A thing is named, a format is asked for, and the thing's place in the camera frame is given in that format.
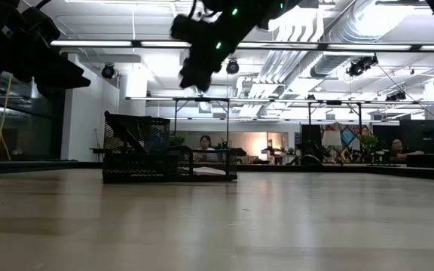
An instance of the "computer monitor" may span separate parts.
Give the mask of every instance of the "computer monitor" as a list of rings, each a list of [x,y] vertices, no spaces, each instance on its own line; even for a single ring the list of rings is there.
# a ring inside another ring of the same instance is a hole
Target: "computer monitor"
[[[400,120],[399,126],[405,148],[434,154],[434,120]]]

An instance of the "wooden floor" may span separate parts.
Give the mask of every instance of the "wooden floor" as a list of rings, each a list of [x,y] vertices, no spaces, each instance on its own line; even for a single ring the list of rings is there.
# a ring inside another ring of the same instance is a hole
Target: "wooden floor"
[[[243,173],[102,185],[0,175],[0,271],[434,270],[434,181]]]

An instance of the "man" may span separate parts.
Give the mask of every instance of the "man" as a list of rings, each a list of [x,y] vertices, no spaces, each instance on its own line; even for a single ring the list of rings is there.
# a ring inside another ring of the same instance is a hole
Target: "man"
[[[410,155],[422,155],[424,152],[422,151],[410,151],[407,148],[403,149],[403,144],[401,140],[395,139],[391,144],[391,157],[395,159],[406,159]]]

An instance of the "colorful artwork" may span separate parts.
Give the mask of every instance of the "colorful artwork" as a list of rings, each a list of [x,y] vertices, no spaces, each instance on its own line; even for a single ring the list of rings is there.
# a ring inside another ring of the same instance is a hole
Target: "colorful artwork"
[[[348,150],[360,150],[359,137],[361,134],[368,135],[369,127],[362,125],[362,132],[359,132],[359,125],[350,125],[343,123],[333,123],[321,125],[322,146],[326,148],[326,154],[323,157],[324,163],[350,163],[349,157],[344,155]]]

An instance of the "security camera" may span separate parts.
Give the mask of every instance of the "security camera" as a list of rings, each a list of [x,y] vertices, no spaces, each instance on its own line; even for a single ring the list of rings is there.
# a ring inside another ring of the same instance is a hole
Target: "security camera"
[[[115,64],[107,63],[105,64],[105,68],[102,70],[102,76],[106,79],[116,78],[118,73],[115,71]]]
[[[237,64],[237,60],[231,59],[227,64],[227,73],[230,75],[235,75],[239,72],[239,64]]]

